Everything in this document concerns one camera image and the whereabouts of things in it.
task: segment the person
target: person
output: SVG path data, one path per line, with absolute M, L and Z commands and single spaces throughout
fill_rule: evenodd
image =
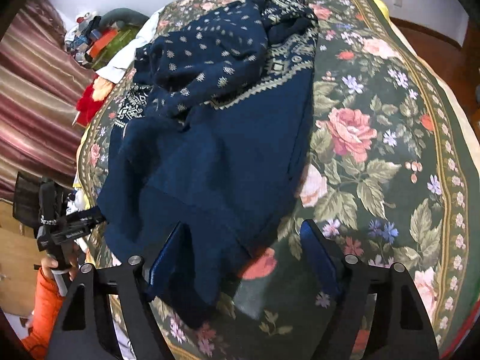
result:
M 73 253 L 68 260 L 71 264 L 69 275 L 73 280 L 78 272 L 76 254 Z M 58 262 L 54 258 L 45 256 L 42 258 L 41 265 L 37 275 L 32 330 L 22 340 L 23 346 L 35 360 L 43 360 L 47 354 L 50 336 L 64 299 L 59 295 L 52 273 L 52 269 L 57 268 Z

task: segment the bed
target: bed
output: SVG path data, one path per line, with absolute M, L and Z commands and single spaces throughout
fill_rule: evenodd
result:
M 234 0 L 177 0 L 156 36 Z M 374 0 L 311 0 L 319 19 L 315 125 L 298 202 L 277 240 L 225 278 L 218 313 L 191 330 L 156 299 L 152 310 L 177 359 L 309 359 L 334 302 L 315 281 L 299 241 L 306 218 L 365 263 L 405 264 L 430 316 L 440 353 L 462 334 L 479 299 L 480 147 L 452 91 L 416 56 Z M 130 67 L 84 135 L 78 180 L 90 205 L 107 176 L 110 130 L 135 73 Z M 342 134 L 342 126 L 349 135 Z M 88 261 L 119 264 L 102 237 Z M 353 357 L 361 357 L 374 309 L 365 310 Z M 117 298 L 115 320 L 123 326 Z

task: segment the orange sleeve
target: orange sleeve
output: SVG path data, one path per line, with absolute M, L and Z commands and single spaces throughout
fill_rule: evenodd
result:
M 22 340 L 23 346 L 35 360 L 43 360 L 52 334 L 57 315 L 62 307 L 63 298 L 58 294 L 55 281 L 45 277 L 40 268 L 37 275 L 33 329 Z

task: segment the pink satin curtain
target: pink satin curtain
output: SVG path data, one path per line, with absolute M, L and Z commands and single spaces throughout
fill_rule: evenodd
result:
M 28 0 L 0 42 L 0 198 L 19 170 L 71 184 L 83 129 L 75 104 L 93 79 L 63 51 L 65 30 L 48 0 Z

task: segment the silver bolt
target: silver bolt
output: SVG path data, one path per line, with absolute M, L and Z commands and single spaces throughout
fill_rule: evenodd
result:
M 347 254 L 345 256 L 345 261 L 349 264 L 356 264 L 358 263 L 359 259 L 357 256 L 354 256 L 353 254 Z
M 128 264 L 130 264 L 131 266 L 135 266 L 135 265 L 137 265 L 138 263 L 140 263 L 140 261 L 142 261 L 142 257 L 140 257 L 140 256 L 131 256 L 131 257 L 128 259 Z
M 395 264 L 393 264 L 393 269 L 401 273 L 405 271 L 405 266 L 403 264 L 400 264 L 399 262 L 396 262 Z
M 80 271 L 81 271 L 83 274 L 87 274 L 87 273 L 89 273 L 91 270 L 92 270 L 92 264 L 83 264 L 83 265 L 82 265 L 82 268 L 80 268 Z

